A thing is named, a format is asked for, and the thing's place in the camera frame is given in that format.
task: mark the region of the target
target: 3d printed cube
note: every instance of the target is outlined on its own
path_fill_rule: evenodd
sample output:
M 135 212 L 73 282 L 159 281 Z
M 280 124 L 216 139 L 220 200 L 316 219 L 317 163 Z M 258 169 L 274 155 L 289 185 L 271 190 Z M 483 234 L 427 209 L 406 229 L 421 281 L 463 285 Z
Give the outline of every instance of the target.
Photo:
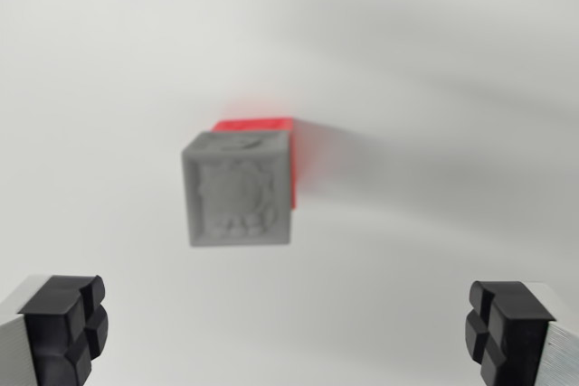
M 544 284 L 475 282 L 470 357 L 488 386 L 579 384 L 579 322 Z
M 204 132 L 182 158 L 192 245 L 290 241 L 288 131 Z
M 31 276 L 0 304 L 0 384 L 82 386 L 109 319 L 102 279 Z

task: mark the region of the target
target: cube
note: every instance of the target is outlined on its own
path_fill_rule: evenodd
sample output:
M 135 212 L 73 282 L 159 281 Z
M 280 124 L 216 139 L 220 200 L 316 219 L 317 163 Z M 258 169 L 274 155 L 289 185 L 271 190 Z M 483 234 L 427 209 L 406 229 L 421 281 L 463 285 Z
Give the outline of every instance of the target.
M 290 242 L 290 133 L 211 131 L 182 154 L 192 246 Z

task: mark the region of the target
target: red block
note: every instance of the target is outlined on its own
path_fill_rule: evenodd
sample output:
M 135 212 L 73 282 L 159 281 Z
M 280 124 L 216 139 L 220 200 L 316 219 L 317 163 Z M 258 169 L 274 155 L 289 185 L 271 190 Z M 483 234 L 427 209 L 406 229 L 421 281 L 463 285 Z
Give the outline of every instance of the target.
M 291 208 L 296 208 L 296 159 L 293 118 L 226 119 L 214 125 L 213 131 L 287 130 L 291 159 Z

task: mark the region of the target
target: white wall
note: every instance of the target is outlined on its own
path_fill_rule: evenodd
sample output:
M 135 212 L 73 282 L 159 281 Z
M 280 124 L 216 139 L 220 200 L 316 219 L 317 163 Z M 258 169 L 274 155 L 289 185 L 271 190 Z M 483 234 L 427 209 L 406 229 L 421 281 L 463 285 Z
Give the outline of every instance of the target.
M 0 295 L 100 274 L 99 385 L 480 385 L 475 279 L 579 309 L 577 0 L 0 0 Z M 179 153 L 299 123 L 286 247 L 190 249 Z

